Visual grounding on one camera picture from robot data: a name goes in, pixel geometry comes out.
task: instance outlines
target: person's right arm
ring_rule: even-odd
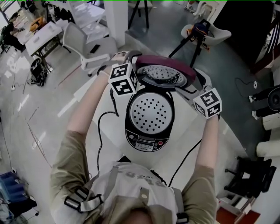
[[[182,191],[190,224],[213,224],[216,217],[214,168],[217,159],[218,116],[206,121],[194,173]]]

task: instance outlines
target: white cube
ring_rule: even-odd
[[[207,119],[222,112],[222,100],[213,88],[193,99],[196,110]]]
[[[108,82],[117,96],[133,95],[137,92],[138,79],[130,62],[112,66]]]

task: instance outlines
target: white desk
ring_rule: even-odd
[[[37,31],[30,40],[25,44],[26,50],[30,56],[34,56],[37,51],[41,50],[50,40],[62,32],[62,28],[49,22],[39,31]]]
[[[74,97],[78,101],[82,99],[83,95],[86,93],[95,78],[96,76],[92,77],[76,93],[74,93]],[[93,117],[93,121],[96,124],[98,123],[98,119],[102,113],[106,111],[114,111],[109,91],[110,86],[108,85],[102,95]],[[119,117],[117,117],[115,114],[105,115],[100,121],[100,129],[112,141],[116,148],[119,148],[121,152],[124,153],[131,161],[141,164],[147,168],[151,168],[157,161],[165,156],[169,150],[173,149],[174,144],[188,129],[192,121],[197,117],[197,113],[177,93],[173,92],[172,96],[175,105],[175,120],[170,134],[170,139],[162,149],[156,152],[147,153],[138,151],[131,147],[126,139],[124,125],[126,107],[130,96],[115,96]]]

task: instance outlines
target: white floor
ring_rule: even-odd
[[[54,162],[60,147],[68,119],[78,104],[74,93],[89,80],[89,77],[81,70],[80,58],[76,53],[70,54],[65,49],[57,47],[47,57],[53,71],[49,74],[45,86],[26,85],[23,93],[22,84],[25,83],[27,76],[30,77],[30,65],[33,60],[27,51],[15,52],[13,47],[0,57],[0,109],[11,166],[17,170],[23,180],[28,182],[27,191],[35,198],[38,204],[36,209],[40,211],[40,215],[32,218],[29,223],[51,224],[54,222],[49,211],[50,165]],[[19,86],[16,84],[16,89],[12,91],[14,77],[15,83]],[[167,183],[188,150],[200,140],[204,123],[205,120],[197,116],[177,143],[153,167]],[[233,150],[232,141],[229,141],[225,135],[228,130],[225,124],[222,121],[220,123],[220,149],[215,178],[217,193],[232,178],[231,174],[224,173],[224,169],[235,167],[235,158],[240,155],[236,148]],[[29,126],[39,139],[43,152],[37,147]],[[95,175],[96,154],[100,142],[94,123],[88,136],[86,143],[89,171]],[[104,146],[100,157],[101,166],[121,156],[120,150],[108,138],[102,136],[102,139]],[[9,171],[9,157],[1,134],[0,147],[2,152],[0,169],[2,172]],[[189,155],[176,175],[172,184],[174,187],[182,189],[187,183],[194,168],[197,150],[198,148]],[[29,218],[34,214],[35,211],[31,210],[24,216]]]

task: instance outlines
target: smartphone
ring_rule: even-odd
[[[91,50],[91,53],[94,54],[94,53],[97,51],[97,49],[98,49],[99,47],[100,47],[100,45],[96,44],[96,45],[93,47],[93,49]]]

